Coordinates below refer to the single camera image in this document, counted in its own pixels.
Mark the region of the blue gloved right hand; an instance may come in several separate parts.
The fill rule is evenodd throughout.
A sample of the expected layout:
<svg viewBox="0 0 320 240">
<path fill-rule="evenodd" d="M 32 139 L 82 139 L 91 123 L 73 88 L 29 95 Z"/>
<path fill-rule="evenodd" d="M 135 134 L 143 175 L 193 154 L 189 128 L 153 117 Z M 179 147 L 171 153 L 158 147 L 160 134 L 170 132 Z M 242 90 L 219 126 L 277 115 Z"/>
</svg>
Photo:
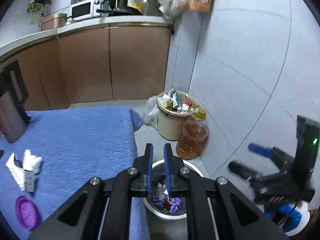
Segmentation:
<svg viewBox="0 0 320 240">
<path fill-rule="evenodd" d="M 310 220 L 308 203 L 305 201 L 300 201 L 296 204 L 264 205 L 264 214 L 270 219 L 284 219 L 284 224 L 281 229 L 288 237 L 293 237 L 301 233 Z"/>
</svg>

